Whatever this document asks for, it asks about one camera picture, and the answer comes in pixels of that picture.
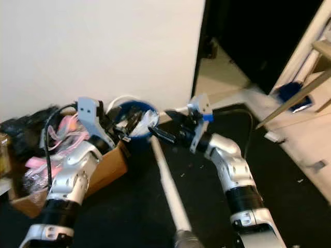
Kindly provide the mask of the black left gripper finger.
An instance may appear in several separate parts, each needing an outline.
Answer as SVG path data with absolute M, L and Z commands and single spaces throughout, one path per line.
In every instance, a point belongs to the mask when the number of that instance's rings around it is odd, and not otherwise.
M 126 123 L 126 125 L 135 125 L 142 120 L 142 116 L 145 111 L 140 108 L 130 108 L 122 118 L 122 121 Z
M 133 142 L 133 141 L 138 141 L 141 139 L 143 135 L 143 129 L 142 128 L 133 128 L 133 129 L 128 129 L 126 127 L 124 128 L 118 128 L 119 132 L 119 137 L 125 141 L 125 142 Z

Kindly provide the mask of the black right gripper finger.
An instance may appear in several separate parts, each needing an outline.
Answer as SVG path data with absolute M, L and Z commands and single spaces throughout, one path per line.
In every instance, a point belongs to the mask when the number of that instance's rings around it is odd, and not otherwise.
M 183 128 L 192 128 L 192 117 L 176 110 L 165 110 L 164 113 L 177 125 Z
M 155 126 L 149 127 L 149 131 L 154 137 L 172 146 L 182 145 L 182 134 L 180 133 L 180 130 L 164 130 Z

